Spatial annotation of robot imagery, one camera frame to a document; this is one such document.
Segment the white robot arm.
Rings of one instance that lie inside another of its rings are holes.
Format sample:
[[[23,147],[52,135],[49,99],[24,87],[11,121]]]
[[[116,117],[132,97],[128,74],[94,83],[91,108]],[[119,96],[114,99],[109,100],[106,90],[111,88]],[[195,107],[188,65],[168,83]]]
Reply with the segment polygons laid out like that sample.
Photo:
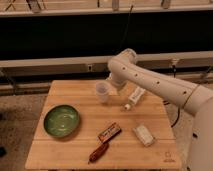
[[[194,117],[187,171],[213,171],[213,90],[200,84],[153,72],[136,65],[127,48],[108,60],[109,81],[122,89],[130,81],[182,108]]]

